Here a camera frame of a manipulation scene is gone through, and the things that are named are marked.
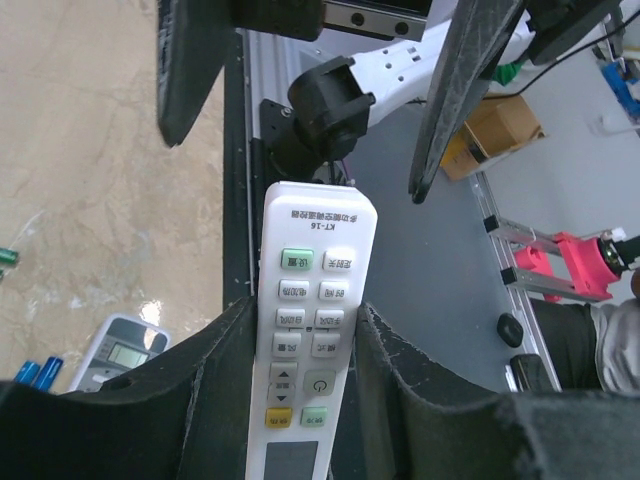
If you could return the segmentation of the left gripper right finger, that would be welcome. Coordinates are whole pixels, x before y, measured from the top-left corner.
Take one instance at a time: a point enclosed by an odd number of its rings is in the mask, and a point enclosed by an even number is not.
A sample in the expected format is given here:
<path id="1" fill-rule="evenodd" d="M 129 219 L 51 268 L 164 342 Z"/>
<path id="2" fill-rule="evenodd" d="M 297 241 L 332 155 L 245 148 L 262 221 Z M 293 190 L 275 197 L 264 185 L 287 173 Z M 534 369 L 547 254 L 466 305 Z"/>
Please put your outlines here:
<path id="1" fill-rule="evenodd" d="M 355 337 L 370 479 L 636 479 L 639 398 L 494 393 L 432 361 L 364 303 Z"/>

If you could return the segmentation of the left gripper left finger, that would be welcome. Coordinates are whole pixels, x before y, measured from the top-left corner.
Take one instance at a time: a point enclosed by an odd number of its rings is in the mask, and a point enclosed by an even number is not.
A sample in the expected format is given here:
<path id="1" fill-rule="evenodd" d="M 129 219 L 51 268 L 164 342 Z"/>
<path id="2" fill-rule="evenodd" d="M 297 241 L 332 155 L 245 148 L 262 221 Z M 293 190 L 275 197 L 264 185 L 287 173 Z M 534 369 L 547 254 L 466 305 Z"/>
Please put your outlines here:
<path id="1" fill-rule="evenodd" d="M 256 323 L 242 298 L 94 393 L 2 382 L 2 478 L 243 478 Z"/>

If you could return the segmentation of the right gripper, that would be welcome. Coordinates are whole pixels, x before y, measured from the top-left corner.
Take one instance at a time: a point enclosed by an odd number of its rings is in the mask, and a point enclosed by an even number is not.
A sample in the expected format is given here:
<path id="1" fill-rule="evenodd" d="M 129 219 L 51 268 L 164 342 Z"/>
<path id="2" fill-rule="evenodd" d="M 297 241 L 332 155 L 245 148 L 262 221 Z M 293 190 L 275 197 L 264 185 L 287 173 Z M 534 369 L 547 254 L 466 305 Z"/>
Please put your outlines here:
<path id="1" fill-rule="evenodd" d="M 410 169 L 408 193 L 415 204 L 425 201 L 449 141 L 487 93 L 518 22 L 531 38 L 519 56 L 542 65 L 564 54 L 606 17 L 618 19 L 619 5 L 508 0 L 229 3 L 237 27 L 306 41 L 317 39 L 325 27 L 380 40 L 418 41 L 427 29 L 452 18 L 431 77 Z"/>

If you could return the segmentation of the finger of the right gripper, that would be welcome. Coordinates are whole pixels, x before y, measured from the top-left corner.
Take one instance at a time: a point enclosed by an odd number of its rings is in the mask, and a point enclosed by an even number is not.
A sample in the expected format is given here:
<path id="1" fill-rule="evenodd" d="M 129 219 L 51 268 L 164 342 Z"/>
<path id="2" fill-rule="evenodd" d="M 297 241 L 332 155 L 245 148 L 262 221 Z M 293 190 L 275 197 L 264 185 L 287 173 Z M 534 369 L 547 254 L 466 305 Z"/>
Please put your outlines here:
<path id="1" fill-rule="evenodd" d="M 157 2 L 156 119 L 172 148 L 184 142 L 224 65 L 233 34 L 229 3 Z"/>

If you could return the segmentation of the white long remote control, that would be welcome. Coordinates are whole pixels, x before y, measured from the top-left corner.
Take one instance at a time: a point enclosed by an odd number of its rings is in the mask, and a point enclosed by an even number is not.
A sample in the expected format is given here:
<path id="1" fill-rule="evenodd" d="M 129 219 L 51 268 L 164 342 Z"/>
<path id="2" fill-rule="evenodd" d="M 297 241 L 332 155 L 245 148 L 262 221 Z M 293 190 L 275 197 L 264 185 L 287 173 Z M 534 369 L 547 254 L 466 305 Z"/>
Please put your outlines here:
<path id="1" fill-rule="evenodd" d="M 354 187 L 267 189 L 246 478 L 327 477 L 377 220 Z"/>

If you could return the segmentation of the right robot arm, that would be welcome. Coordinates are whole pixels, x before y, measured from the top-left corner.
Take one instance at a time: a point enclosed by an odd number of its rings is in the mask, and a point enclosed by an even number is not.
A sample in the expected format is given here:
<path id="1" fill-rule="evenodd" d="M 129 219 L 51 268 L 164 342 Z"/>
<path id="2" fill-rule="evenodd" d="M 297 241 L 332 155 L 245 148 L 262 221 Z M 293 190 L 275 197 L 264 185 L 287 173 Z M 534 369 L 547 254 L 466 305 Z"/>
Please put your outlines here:
<path id="1" fill-rule="evenodd" d="M 458 1 L 434 27 L 427 1 L 160 1 L 156 30 L 156 121 L 167 146 L 191 131 L 237 29 L 312 42 L 326 28 L 388 41 L 338 56 L 296 78 L 293 152 L 280 168 L 311 176 L 344 159 L 368 129 L 399 107 L 425 110 L 409 175 L 425 200 L 453 134 L 489 90 L 501 60 L 549 70 L 585 47 L 615 1 Z"/>

